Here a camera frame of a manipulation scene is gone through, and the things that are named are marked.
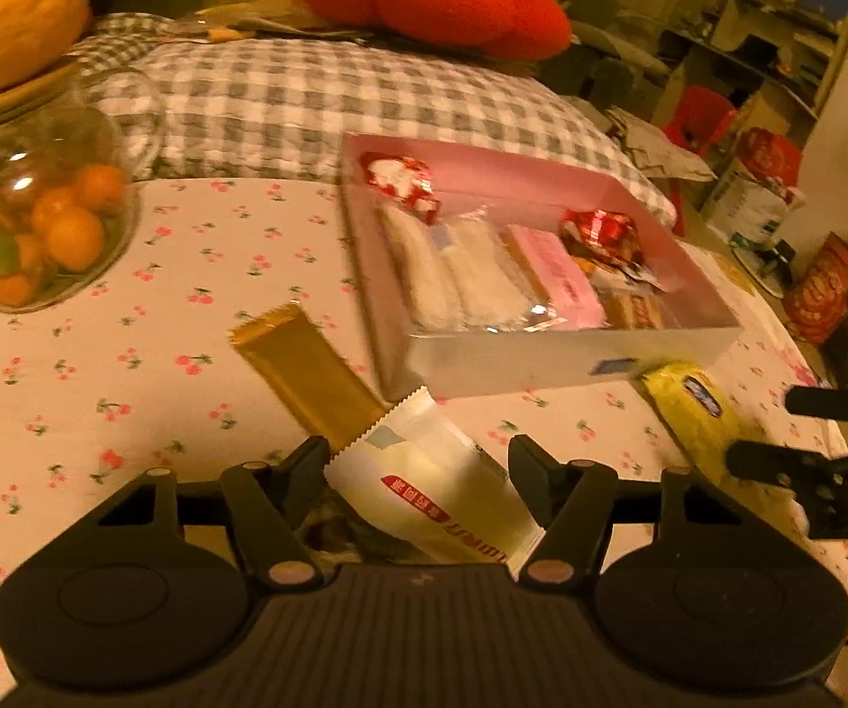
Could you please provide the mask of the pink cardboard box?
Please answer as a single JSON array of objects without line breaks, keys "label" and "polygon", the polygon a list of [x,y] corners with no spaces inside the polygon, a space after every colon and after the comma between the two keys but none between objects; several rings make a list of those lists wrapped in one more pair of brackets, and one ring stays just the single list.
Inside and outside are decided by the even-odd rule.
[{"label": "pink cardboard box", "polygon": [[710,365],[741,332],[693,257],[606,174],[373,135],[343,138],[340,174],[385,398]]}]

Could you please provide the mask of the glass jar with oranges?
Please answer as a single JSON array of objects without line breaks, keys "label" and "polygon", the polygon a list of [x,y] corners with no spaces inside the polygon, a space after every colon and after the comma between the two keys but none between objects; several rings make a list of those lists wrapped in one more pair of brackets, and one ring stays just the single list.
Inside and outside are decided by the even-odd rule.
[{"label": "glass jar with oranges", "polygon": [[137,69],[66,59],[0,91],[0,312],[73,296],[126,250],[165,101]]}]

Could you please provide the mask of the silver truffle chocolate packet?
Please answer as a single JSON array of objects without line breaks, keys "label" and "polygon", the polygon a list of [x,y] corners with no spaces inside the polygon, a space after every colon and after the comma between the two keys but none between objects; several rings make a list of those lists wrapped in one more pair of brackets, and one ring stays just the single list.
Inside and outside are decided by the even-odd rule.
[{"label": "silver truffle chocolate packet", "polygon": [[368,525],[332,491],[310,508],[296,537],[325,575],[343,564],[400,564],[419,558],[414,546]]}]

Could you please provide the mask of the orange patterned gift bag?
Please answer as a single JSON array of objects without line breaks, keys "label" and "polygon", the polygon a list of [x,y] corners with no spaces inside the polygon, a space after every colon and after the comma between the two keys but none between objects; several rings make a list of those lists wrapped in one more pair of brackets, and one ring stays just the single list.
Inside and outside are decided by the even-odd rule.
[{"label": "orange patterned gift bag", "polygon": [[840,326],[848,315],[848,245],[837,234],[827,235],[782,307],[792,336],[816,347]]}]

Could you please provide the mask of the red chair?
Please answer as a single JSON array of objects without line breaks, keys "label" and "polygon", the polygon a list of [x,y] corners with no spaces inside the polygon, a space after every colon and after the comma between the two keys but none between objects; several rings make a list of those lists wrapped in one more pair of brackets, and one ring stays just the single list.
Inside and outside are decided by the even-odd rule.
[{"label": "red chair", "polygon": [[726,135],[736,115],[738,109],[723,94],[705,86],[686,86],[662,131],[674,146],[705,157]]}]

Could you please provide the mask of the dark red snack packet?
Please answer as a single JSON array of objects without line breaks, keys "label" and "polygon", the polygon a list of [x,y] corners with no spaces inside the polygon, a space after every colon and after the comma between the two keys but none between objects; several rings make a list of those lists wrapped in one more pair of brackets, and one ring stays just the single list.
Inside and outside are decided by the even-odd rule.
[{"label": "dark red snack packet", "polygon": [[558,236],[571,256],[614,268],[632,268],[644,262],[637,224],[623,212],[566,211],[558,224]]},{"label": "dark red snack packet", "polygon": [[430,166],[408,155],[366,152],[360,157],[366,184],[414,214],[424,224],[437,222],[441,201],[433,192]]}]

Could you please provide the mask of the cherry print tablecloth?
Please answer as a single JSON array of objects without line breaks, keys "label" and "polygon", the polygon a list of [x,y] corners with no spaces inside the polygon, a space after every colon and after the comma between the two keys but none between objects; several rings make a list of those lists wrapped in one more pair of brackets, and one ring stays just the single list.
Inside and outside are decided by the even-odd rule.
[{"label": "cherry print tablecloth", "polygon": [[[179,480],[286,453],[305,437],[267,382],[230,347],[248,318],[297,300],[377,390],[338,190],[297,181],[158,181],[125,256],[81,294],[28,315],[0,313],[0,582],[94,505],[153,464]],[[826,420],[782,408],[814,382],[765,300],[725,261],[689,251],[742,334],[707,368],[772,441],[848,454]],[[622,478],[683,464],[627,381],[444,399],[444,414],[501,464],[526,433],[550,454],[593,458]],[[12,689],[0,652],[0,699]]]}]

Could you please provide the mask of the cream white snack packet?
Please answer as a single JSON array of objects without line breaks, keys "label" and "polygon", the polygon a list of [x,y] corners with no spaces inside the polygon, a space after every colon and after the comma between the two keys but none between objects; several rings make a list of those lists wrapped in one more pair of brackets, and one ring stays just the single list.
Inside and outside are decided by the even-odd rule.
[{"label": "cream white snack packet", "polygon": [[542,539],[504,465],[424,388],[334,455],[325,478],[368,525],[438,563],[516,572]]}]

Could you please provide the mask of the small white labelled packet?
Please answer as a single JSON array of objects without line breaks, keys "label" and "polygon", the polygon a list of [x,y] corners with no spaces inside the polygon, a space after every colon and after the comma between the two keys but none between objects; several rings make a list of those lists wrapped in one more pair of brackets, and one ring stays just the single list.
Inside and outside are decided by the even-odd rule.
[{"label": "small white labelled packet", "polygon": [[627,289],[627,291],[651,289],[656,293],[666,291],[656,275],[649,268],[641,265],[635,265],[633,268],[617,268],[603,262],[585,259],[585,257],[574,257],[572,262],[584,272],[593,288]]}]

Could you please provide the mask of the clear white rice cake packet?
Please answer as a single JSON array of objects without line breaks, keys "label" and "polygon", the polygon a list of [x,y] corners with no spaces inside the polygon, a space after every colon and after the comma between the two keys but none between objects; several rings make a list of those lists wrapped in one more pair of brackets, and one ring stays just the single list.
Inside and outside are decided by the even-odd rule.
[{"label": "clear white rice cake packet", "polygon": [[379,214],[414,321],[424,331],[433,333],[460,331],[464,312],[459,293],[430,228],[390,203],[379,209]]}]

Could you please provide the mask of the yellow noodle snack packet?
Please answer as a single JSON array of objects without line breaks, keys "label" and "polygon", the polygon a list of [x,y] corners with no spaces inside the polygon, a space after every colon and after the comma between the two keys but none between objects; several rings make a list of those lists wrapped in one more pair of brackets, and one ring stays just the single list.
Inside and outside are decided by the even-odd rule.
[{"label": "yellow noodle snack packet", "polygon": [[673,361],[643,372],[640,384],[689,464],[716,486],[736,483],[726,453],[738,441],[765,441],[761,425],[694,363]]}]

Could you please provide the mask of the pink wafer snack packet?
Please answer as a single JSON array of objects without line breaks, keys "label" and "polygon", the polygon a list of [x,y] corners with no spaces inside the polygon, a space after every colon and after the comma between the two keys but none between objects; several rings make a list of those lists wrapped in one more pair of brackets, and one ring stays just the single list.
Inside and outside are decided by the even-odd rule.
[{"label": "pink wafer snack packet", "polygon": [[608,323],[592,283],[555,234],[524,225],[509,225],[505,241],[513,259],[520,264],[549,310],[552,329],[582,331],[600,329]]}]

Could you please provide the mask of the gold foil snack bar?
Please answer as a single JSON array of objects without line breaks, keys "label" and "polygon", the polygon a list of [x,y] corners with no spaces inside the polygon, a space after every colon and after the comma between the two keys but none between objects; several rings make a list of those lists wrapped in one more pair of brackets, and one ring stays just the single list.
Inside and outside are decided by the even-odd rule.
[{"label": "gold foil snack bar", "polygon": [[387,414],[387,404],[296,302],[234,327],[230,343],[309,435],[326,438],[332,454]]}]

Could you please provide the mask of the grey checked cushion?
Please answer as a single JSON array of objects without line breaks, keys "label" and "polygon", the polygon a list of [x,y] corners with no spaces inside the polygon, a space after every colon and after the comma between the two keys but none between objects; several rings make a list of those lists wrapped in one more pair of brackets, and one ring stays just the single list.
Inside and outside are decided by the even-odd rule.
[{"label": "grey checked cushion", "polygon": [[667,197],[577,108],[531,77],[432,54],[310,38],[204,43],[169,19],[99,19],[71,48],[86,78],[137,69],[165,103],[142,176],[331,182],[347,133],[459,142],[610,174],[664,225]]}]

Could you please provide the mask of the small brown biscuit packet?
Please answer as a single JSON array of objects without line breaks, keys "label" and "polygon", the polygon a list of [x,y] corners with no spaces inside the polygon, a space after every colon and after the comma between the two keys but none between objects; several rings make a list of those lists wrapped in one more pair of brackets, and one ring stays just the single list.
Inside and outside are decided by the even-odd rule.
[{"label": "small brown biscuit packet", "polygon": [[601,291],[608,325],[614,329],[664,329],[666,318],[659,299],[648,291],[606,289]]}]

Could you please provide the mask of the white plastic bag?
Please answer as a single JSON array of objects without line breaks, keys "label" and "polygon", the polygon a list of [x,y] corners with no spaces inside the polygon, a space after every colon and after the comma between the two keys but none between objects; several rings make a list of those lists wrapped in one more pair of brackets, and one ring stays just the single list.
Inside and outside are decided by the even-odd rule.
[{"label": "white plastic bag", "polygon": [[727,245],[756,251],[771,246],[788,216],[804,205],[803,190],[779,178],[757,178],[734,160],[704,201],[700,217]]}]

